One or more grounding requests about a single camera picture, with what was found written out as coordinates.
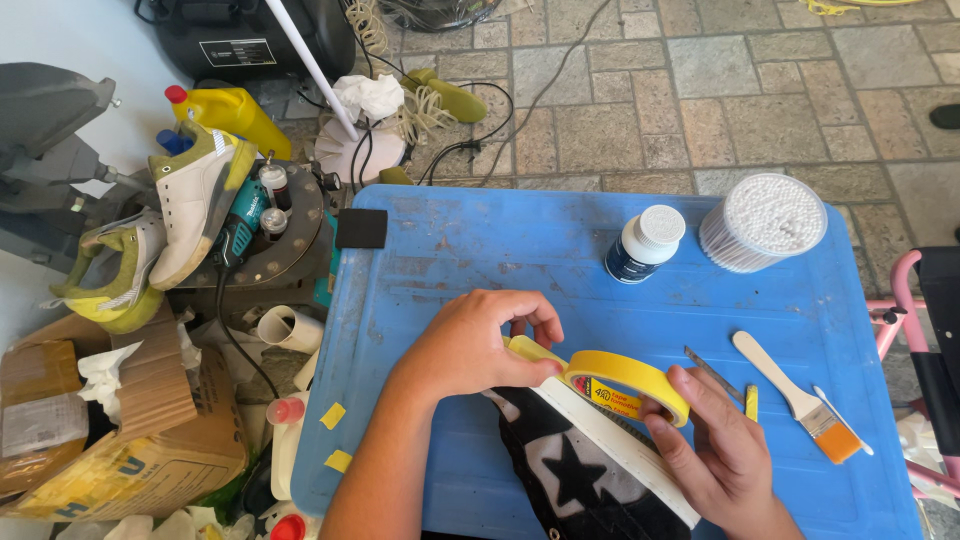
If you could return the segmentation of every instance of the gray machine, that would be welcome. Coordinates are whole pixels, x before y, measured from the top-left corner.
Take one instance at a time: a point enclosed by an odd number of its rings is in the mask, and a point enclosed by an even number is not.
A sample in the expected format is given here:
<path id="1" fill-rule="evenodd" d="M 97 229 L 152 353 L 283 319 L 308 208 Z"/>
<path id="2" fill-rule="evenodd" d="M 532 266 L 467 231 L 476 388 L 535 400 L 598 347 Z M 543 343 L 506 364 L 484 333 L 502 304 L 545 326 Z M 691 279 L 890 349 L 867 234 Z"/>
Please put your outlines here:
<path id="1" fill-rule="evenodd" d="M 108 106 L 116 83 L 32 62 L 0 64 L 0 249 L 67 273 L 81 233 L 139 210 L 152 192 L 100 163 L 75 132 Z M 115 183 L 97 199 L 71 184 Z"/>

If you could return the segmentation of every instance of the white plastic bottle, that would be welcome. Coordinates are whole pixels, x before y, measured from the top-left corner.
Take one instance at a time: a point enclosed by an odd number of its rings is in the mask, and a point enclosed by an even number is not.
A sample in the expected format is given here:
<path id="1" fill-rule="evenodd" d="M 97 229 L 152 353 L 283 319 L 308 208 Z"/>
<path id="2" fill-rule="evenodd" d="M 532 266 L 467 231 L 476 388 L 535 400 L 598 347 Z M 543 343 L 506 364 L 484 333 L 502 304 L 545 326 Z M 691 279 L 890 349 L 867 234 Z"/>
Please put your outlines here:
<path id="1" fill-rule="evenodd" d="M 678 211 L 653 205 L 627 222 L 607 252 L 604 266 L 619 282 L 642 282 L 677 253 L 685 231 Z"/>

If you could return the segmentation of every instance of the white pole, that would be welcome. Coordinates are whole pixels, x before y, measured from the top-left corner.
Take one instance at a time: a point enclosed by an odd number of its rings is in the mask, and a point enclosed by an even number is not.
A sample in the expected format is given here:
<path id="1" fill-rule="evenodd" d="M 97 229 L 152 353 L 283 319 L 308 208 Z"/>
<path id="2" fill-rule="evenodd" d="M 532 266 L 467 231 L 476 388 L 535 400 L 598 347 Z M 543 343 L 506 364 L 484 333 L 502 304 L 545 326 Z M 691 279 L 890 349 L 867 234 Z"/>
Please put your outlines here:
<path id="1" fill-rule="evenodd" d="M 283 3 L 280 0 L 267 0 L 267 5 L 270 6 L 270 11 L 274 12 L 274 17 L 276 21 L 280 23 L 280 27 L 283 28 L 283 32 L 290 38 L 290 42 L 293 43 L 294 48 L 297 49 L 297 54 L 300 55 L 300 59 L 303 60 L 303 63 L 306 65 L 306 68 L 310 71 L 310 75 L 313 77 L 313 80 L 317 82 L 317 86 L 320 87 L 320 91 L 324 93 L 326 102 L 330 104 L 333 108 L 333 112 L 336 113 L 337 118 L 340 119 L 340 123 L 344 125 L 344 130 L 347 131 L 350 140 L 357 141 L 360 140 L 360 135 L 357 134 L 357 131 L 353 129 L 353 124 L 350 123 L 347 112 L 344 110 L 344 106 L 340 105 L 340 100 L 337 99 L 337 96 L 333 94 L 333 88 L 330 87 L 330 84 L 326 81 L 323 71 L 320 70 L 320 66 L 317 65 L 317 61 L 314 60 L 313 55 L 310 54 L 310 49 L 307 48 L 306 42 L 303 41 L 303 37 L 297 32 L 297 26 L 294 25 L 293 19 L 290 18 L 290 13 L 287 12 L 287 9 L 283 7 Z"/>

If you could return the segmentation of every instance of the tape label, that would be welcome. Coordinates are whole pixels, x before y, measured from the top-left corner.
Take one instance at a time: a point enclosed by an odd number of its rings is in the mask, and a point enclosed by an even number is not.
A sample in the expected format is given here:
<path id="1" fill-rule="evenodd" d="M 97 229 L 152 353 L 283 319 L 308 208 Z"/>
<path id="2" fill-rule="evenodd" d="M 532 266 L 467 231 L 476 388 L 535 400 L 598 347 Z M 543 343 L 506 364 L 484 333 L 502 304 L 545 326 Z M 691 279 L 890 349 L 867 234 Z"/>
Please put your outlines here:
<path id="1" fill-rule="evenodd" d="M 619 415 L 640 420 L 640 398 L 618 392 L 593 377 L 578 377 L 573 380 L 573 386 L 592 402 Z"/>

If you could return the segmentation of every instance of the stone tile floor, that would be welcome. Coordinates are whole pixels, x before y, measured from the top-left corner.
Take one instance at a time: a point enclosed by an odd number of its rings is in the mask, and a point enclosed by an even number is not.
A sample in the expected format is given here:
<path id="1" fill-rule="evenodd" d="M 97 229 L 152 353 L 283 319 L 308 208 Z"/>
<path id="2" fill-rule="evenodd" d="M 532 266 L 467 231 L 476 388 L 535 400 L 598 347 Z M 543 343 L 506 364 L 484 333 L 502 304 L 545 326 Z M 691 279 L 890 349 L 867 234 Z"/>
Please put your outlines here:
<path id="1" fill-rule="evenodd" d="M 390 26 L 390 46 L 405 69 L 508 88 L 512 129 L 601 3 L 530 0 L 530 9 L 438 35 Z M 960 225 L 960 132 L 927 118 L 960 103 L 957 17 L 960 0 L 839 16 L 792 1 L 612 0 L 487 186 L 722 195 L 748 174 L 785 173 L 840 210 L 864 292 L 888 295 L 897 256 L 953 245 Z M 289 84 L 257 92 L 295 147 L 316 132 L 316 109 Z M 503 118 L 506 100 L 491 87 L 477 92 Z M 409 172 L 419 176 L 443 146 L 496 123 L 438 134 L 416 149 Z M 478 185 L 499 144 L 473 160 L 447 157 L 436 184 Z M 903 351 L 886 362 L 891 391 L 916 394 Z M 936 538 L 960 535 L 956 512 L 926 508 Z"/>

